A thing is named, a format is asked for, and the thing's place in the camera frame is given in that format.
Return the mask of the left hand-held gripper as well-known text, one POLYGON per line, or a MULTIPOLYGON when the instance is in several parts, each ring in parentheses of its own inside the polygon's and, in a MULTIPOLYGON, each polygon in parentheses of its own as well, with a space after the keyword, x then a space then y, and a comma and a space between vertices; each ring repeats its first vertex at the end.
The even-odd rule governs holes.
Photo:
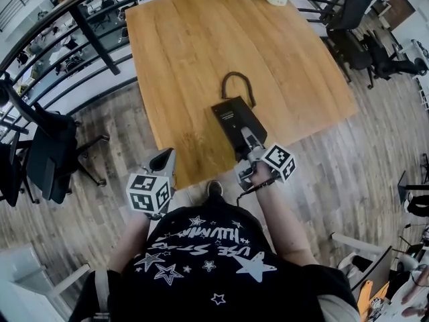
POLYGON ((158 150, 149 157, 148 169, 131 173, 126 193, 133 211, 144 213, 149 219, 161 219, 168 213, 175 189, 176 151, 158 150))

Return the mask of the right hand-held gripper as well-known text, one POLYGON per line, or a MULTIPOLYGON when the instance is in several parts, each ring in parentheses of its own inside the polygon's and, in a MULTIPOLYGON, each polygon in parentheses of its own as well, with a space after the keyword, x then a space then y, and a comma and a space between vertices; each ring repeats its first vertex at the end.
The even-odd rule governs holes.
POLYGON ((265 148, 248 127, 241 129, 241 135, 243 145, 240 146, 239 151, 249 153, 234 167, 239 186, 244 191, 249 191, 253 187, 250 178, 256 171, 257 162, 266 163, 271 169, 271 177, 285 183, 296 169, 293 154, 277 143, 265 148))

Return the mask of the dark brown handbag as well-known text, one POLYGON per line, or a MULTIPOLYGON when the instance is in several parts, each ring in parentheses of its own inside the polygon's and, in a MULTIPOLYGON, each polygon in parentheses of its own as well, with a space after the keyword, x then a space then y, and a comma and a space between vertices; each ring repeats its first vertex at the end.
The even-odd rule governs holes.
POLYGON ((232 145, 236 161, 240 162, 247 159, 247 155, 251 151, 241 130, 248 127, 262 145, 267 138, 267 131, 252 111, 256 106, 256 101, 250 80, 244 74, 240 72, 226 74, 221 84, 221 99, 223 102, 212 106, 211 109, 232 145), (241 96, 234 98, 227 96, 227 81, 232 76, 238 76, 244 80, 250 105, 246 104, 241 96))

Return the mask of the person's left forearm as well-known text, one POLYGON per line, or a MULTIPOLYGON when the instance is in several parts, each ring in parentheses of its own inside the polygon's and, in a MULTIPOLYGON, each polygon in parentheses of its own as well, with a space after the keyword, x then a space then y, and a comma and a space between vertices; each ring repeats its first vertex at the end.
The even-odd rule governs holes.
POLYGON ((126 265, 145 247, 149 233, 150 220, 141 212, 133 212, 122 236, 113 247, 107 263, 109 270, 122 273, 126 265))

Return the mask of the person's right forearm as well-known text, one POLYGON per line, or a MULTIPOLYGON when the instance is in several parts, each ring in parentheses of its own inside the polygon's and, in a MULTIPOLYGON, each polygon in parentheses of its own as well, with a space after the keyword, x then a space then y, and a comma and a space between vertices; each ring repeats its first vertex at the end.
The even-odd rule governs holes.
POLYGON ((306 232, 284 201, 279 188, 268 185, 256 191, 276 254, 299 266, 317 265, 306 232))

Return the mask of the person's right hand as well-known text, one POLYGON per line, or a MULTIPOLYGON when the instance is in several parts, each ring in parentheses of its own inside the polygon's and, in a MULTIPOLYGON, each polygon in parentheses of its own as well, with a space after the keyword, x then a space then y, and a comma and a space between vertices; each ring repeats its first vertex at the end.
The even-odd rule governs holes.
POLYGON ((257 162, 250 180, 253 186, 257 186, 272 178, 271 168, 265 162, 257 162))

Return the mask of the person's right black shoe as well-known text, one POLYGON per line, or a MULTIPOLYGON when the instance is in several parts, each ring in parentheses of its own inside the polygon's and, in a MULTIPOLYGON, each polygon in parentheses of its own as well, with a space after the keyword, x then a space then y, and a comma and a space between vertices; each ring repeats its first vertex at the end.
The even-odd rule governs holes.
POLYGON ((218 180, 209 181, 206 186, 206 191, 208 197, 223 196, 223 186, 218 180))

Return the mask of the person's black trousers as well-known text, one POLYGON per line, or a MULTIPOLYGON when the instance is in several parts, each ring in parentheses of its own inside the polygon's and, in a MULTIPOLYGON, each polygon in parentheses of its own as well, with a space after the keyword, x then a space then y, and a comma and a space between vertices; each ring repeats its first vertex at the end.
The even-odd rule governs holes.
POLYGON ((215 194, 207 196, 206 200, 201 204, 201 207, 220 211, 229 209, 231 206, 224 200, 223 196, 215 194))

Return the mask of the black office chair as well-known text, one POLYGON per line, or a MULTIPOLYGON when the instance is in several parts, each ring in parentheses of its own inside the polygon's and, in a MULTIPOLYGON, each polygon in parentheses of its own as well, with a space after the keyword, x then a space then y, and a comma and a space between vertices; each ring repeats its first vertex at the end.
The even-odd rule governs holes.
POLYGON ((372 58, 362 41, 353 33, 359 27, 372 0, 345 0, 341 9, 326 26, 329 46, 334 59, 351 82, 345 64, 353 70, 369 70, 372 58))
POLYGON ((428 67, 421 58, 412 62, 396 60, 396 54, 389 55, 375 32, 364 34, 361 45, 364 48, 362 66, 367 70, 370 80, 368 89, 373 88, 376 78, 388 81, 393 74, 425 75, 428 72, 428 67))
POLYGON ((29 106, 15 92, 9 73, 0 70, 0 106, 7 102, 27 121, 36 124, 36 131, 27 153, 26 174, 42 192, 45 200, 61 204, 70 192, 70 179, 76 171, 82 172, 98 187, 107 185, 105 179, 95 179, 80 163, 79 156, 100 141, 108 142, 108 135, 79 146, 77 122, 69 115, 47 111, 39 103, 29 106))
POLYGON ((22 185, 21 162, 11 146, 0 143, 0 201, 16 206, 22 185))

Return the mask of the black star-print shirt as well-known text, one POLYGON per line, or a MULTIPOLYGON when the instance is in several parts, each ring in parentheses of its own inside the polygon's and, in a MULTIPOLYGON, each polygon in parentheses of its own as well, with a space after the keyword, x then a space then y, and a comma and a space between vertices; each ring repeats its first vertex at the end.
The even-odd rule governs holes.
POLYGON ((109 322, 360 322, 341 271, 280 258, 252 214, 228 204, 168 213, 107 276, 109 322))

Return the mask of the wooden table with white legs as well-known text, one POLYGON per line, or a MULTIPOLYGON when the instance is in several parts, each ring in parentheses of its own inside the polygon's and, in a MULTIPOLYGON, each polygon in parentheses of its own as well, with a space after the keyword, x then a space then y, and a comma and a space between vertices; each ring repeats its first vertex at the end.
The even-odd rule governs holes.
MULTIPOLYGON (((30 84, 26 84, 22 93, 20 93, 21 98, 28 96, 30 92, 33 91, 34 87, 42 81, 50 72, 56 69, 56 67, 65 63, 68 59, 76 57, 78 52, 84 50, 87 47, 92 47, 95 51, 95 55, 90 57, 87 60, 83 60, 77 64, 71 70, 67 70, 66 73, 55 81, 50 83, 41 93, 34 95, 28 101, 29 106, 33 106, 43 99, 50 91, 55 89, 60 83, 71 77, 73 74, 77 73, 79 70, 84 67, 92 64, 97 60, 102 60, 104 62, 104 67, 102 71, 110 70, 113 74, 119 73, 118 65, 123 62, 122 59, 113 60, 110 54, 129 43, 129 40, 126 40, 125 37, 121 36, 118 39, 118 44, 116 46, 111 46, 109 48, 101 42, 102 39, 108 35, 116 32, 117 30, 125 30, 127 23, 125 20, 119 20, 117 25, 101 34, 97 33, 97 30, 103 26, 110 18, 112 12, 121 15, 123 11, 129 9, 139 2, 144 2, 146 0, 121 0, 115 1, 108 6, 101 7, 98 11, 89 13, 84 10, 85 3, 88 0, 66 0, 65 3, 57 6, 53 11, 45 15, 37 24, 23 37, 22 40, 18 42, 18 45, 15 46, 12 51, 6 56, 2 63, 0 63, 0 78, 5 78, 8 74, 8 68, 11 66, 14 60, 17 60, 20 54, 25 50, 26 46, 29 46, 32 41, 34 41, 46 28, 53 25, 61 17, 66 14, 69 14, 72 18, 72 26, 68 28, 65 32, 57 34, 55 40, 52 40, 47 46, 44 46, 35 56, 29 58, 27 62, 23 65, 22 69, 18 74, 11 80, 13 85, 17 85, 18 82, 23 80, 24 74, 28 71, 31 71, 33 66, 39 63, 48 52, 52 49, 63 45, 64 41, 68 38, 71 38, 76 32, 81 32, 85 37, 85 41, 82 44, 77 45, 71 50, 68 50, 65 54, 59 55, 52 63, 41 73, 37 74, 36 79, 30 84)), ((312 4, 310 9, 303 8, 302 12, 307 13, 317 13, 319 17, 315 19, 316 23, 322 23, 326 18, 334 14, 335 7, 341 7, 341 0, 305 0, 309 1, 312 4)))

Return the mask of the white shelf rack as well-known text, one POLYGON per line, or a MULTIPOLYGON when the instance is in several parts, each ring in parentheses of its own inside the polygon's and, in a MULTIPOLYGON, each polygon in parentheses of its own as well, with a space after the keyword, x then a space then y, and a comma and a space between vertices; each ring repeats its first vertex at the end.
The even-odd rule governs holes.
POLYGON ((421 105, 424 110, 429 113, 429 78, 425 78, 424 76, 415 76, 414 79, 419 86, 421 105))

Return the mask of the dark grey desk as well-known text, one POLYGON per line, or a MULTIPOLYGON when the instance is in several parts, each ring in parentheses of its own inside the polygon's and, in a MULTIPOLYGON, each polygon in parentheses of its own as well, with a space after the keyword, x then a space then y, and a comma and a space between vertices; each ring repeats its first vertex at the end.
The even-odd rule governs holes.
POLYGON ((364 271, 360 278, 350 281, 353 296, 357 299, 361 289, 367 281, 372 282, 370 296, 374 296, 389 281, 389 272, 392 262, 392 247, 385 248, 371 265, 364 271))

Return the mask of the white desk frame bar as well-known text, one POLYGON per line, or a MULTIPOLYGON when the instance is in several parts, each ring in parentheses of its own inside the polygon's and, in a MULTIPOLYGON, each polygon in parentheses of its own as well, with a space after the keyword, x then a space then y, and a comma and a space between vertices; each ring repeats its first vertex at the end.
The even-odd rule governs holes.
POLYGON ((348 237, 337 232, 332 233, 330 237, 334 242, 338 244, 343 244, 353 249, 363 251, 363 252, 368 252, 371 254, 381 254, 381 253, 387 252, 388 250, 392 251, 391 246, 383 248, 381 246, 376 246, 375 244, 370 244, 368 242, 361 241, 359 239, 355 239, 352 237, 348 237))

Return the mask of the black pedestal base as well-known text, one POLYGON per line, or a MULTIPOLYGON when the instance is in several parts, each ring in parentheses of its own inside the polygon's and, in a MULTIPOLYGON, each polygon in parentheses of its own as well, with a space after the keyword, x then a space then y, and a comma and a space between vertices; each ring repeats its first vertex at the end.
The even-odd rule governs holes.
POLYGON ((429 184, 410 184, 408 182, 407 172, 403 171, 397 184, 400 204, 403 204, 409 191, 429 191, 429 184))

